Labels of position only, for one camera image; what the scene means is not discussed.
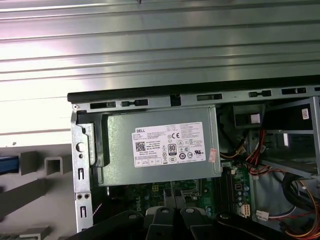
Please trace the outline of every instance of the warning sticker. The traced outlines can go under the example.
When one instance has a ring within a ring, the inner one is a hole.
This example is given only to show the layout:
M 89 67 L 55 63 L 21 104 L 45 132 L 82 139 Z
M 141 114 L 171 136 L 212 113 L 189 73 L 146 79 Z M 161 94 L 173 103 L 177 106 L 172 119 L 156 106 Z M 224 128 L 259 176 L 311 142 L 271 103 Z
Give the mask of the warning sticker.
M 136 168 L 206 160 L 202 122 L 139 127 L 132 145 Z

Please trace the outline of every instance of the ribbed metal panel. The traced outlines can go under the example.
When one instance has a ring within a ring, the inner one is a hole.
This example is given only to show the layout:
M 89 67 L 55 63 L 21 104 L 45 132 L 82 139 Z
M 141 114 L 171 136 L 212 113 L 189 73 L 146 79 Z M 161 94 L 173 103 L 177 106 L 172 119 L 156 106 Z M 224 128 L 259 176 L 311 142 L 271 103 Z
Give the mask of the ribbed metal panel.
M 54 106 L 50 124 L 27 116 L 22 132 L 68 128 L 70 92 L 320 74 L 318 0 L 10 0 L 0 8 L 0 107 Z M 2 123 L 18 117 L 1 113 Z M 2 124 L 0 134 L 12 128 Z

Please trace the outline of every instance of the metal bracket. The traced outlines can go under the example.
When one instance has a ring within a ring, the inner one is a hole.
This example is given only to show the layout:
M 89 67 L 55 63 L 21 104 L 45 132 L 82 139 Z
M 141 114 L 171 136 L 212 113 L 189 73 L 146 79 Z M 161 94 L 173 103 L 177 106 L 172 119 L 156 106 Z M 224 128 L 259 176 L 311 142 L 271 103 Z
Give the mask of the metal bracket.
M 77 125 L 77 112 L 71 115 L 72 132 L 72 167 L 73 167 L 73 188 L 75 196 L 76 229 L 81 232 L 93 226 L 93 209 L 91 201 L 91 180 L 90 180 L 90 151 L 89 137 L 82 127 Z

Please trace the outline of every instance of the green circuit board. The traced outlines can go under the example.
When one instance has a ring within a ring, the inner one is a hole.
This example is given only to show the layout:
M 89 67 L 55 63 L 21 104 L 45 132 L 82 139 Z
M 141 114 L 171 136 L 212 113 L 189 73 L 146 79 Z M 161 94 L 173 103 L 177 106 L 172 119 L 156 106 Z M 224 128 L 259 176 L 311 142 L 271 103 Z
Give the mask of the green circuit board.
M 240 213 L 242 204 L 250 204 L 250 178 L 245 167 L 229 167 L 232 170 L 231 201 L 234 212 Z M 164 189 L 175 188 L 182 190 L 188 207 L 198 207 L 205 209 L 209 217 L 214 216 L 216 208 L 215 197 L 220 193 L 215 189 L 214 178 L 191 179 L 172 182 L 155 182 L 146 184 L 134 184 L 125 187 L 125 202 L 128 210 L 135 210 L 141 214 L 146 214 L 146 210 L 154 206 L 164 205 Z M 226 189 L 220 189 L 221 195 Z

